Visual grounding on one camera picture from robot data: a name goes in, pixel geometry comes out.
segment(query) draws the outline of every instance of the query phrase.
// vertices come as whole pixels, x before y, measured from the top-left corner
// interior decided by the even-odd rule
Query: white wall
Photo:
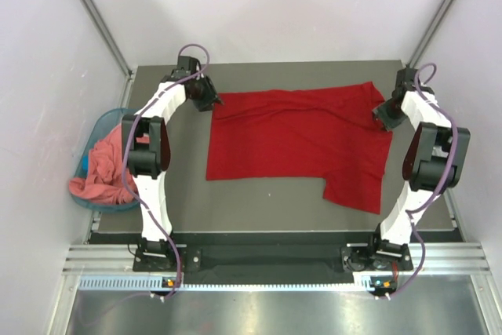
[[[95,0],[126,60],[408,60],[441,0]]]
[[[502,292],[502,8],[500,0],[457,0],[422,63],[441,105],[471,131],[463,176],[454,190],[472,239],[482,242]]]
[[[88,218],[67,192],[124,77],[79,0],[0,0],[0,333],[42,333]]]

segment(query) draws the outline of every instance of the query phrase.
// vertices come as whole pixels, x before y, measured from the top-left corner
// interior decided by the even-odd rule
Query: metal post
[[[120,52],[120,49],[118,48],[117,44],[115,43],[115,40],[111,36],[110,31],[108,30],[107,25],[104,23],[103,17],[100,15],[100,12],[98,11],[96,5],[94,4],[93,0],[81,0],[82,4],[85,7],[85,10],[89,14],[89,17],[93,21],[94,25],[96,26],[96,29],[100,33],[101,37],[103,38],[104,42],[108,46],[108,48],[111,51],[111,54],[117,61],[118,66],[124,72],[124,75],[127,78],[130,78],[131,74],[133,71],[129,67],[129,65],[126,62],[126,59],[124,59],[124,56]]]
[[[442,0],[441,5],[438,8],[438,11],[436,12],[431,22],[427,26],[427,29],[425,30],[424,35],[420,39],[418,46],[415,48],[415,51],[413,51],[411,58],[409,58],[408,65],[410,67],[415,67],[418,64],[418,62],[424,55],[425,50],[431,43],[432,38],[434,37],[436,31],[439,29],[439,26],[441,25],[442,21],[444,20],[446,14],[448,13],[449,9],[451,8],[454,2],[455,0]]]

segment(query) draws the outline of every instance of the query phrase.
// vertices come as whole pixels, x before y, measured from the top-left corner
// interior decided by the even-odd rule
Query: blue object
[[[94,125],[91,136],[87,140],[84,153],[82,154],[80,163],[78,164],[77,170],[75,171],[75,177],[87,177],[87,170],[89,168],[89,150],[94,148],[94,144],[96,144],[98,140],[104,139],[110,133],[110,131],[112,131],[113,128],[120,123],[124,115],[134,114],[135,112],[135,109],[125,109],[123,107],[120,107],[118,109],[107,111],[106,113],[101,115],[101,117],[97,120],[96,125]],[[92,211],[100,211],[102,213],[125,212],[140,207],[140,204],[137,200],[134,200],[131,203],[112,205],[92,203],[89,200],[79,198],[78,196],[75,196],[73,194],[71,194],[71,197],[80,206],[91,209]]]

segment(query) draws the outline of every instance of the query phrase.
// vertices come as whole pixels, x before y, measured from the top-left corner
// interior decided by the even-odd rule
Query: red t-shirt
[[[323,198],[380,213],[392,133],[373,120],[384,98],[371,82],[312,90],[221,93],[207,180],[321,177]]]

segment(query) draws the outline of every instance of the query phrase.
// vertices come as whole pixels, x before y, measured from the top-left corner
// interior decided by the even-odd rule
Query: red fabric
[[[372,112],[371,82],[313,90],[221,93],[211,123],[207,180],[322,177],[323,198],[380,213],[392,134]]]
[[[127,169],[127,183],[137,192],[133,176]],[[122,127],[116,126],[89,151],[87,178],[70,180],[70,192],[97,204],[122,204],[133,196],[122,184]]]

